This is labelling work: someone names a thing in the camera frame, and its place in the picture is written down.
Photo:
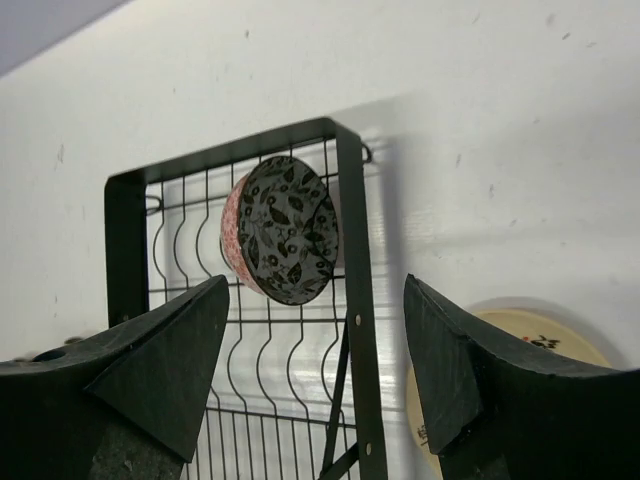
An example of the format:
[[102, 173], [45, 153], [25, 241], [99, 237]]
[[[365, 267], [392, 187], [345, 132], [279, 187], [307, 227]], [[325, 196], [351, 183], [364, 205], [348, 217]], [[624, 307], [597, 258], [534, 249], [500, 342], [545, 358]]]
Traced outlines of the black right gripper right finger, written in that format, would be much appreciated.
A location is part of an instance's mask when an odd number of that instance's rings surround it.
[[408, 348], [447, 479], [635, 479], [639, 374], [532, 351], [413, 275]]

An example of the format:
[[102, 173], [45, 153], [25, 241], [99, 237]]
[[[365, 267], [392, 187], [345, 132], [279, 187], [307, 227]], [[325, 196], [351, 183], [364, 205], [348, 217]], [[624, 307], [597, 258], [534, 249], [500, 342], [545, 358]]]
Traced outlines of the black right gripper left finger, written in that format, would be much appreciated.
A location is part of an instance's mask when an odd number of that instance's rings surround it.
[[82, 341], [1, 365], [5, 479], [177, 479], [229, 311], [218, 275]]

